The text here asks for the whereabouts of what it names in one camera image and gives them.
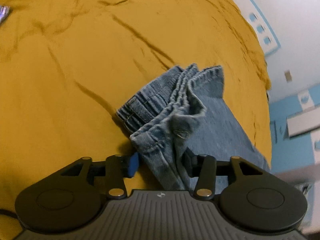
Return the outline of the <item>blue denim pants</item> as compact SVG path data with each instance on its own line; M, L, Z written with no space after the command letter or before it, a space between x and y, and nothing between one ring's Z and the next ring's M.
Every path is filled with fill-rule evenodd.
M117 110L132 145L165 190L193 190L196 178L183 165L211 155L240 156L263 170L266 158L223 100L221 66L176 66L154 79Z

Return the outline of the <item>white blue headboard panel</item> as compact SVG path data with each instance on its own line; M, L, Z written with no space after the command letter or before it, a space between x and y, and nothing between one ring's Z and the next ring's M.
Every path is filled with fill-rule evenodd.
M280 48L279 40L254 0L236 0L242 16L253 28L265 56Z

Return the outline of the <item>yellow bed cover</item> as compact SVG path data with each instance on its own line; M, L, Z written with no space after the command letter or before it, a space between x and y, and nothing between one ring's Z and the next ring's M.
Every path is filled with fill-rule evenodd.
M263 51L233 0L1 0L1 210L83 156L128 153L116 111L169 68L223 66L223 98L267 161Z

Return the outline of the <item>blue wardrobe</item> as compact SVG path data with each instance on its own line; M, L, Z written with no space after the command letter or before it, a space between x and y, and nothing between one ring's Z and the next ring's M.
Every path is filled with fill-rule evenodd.
M270 104L271 171L308 200L306 234L319 231L319 85Z

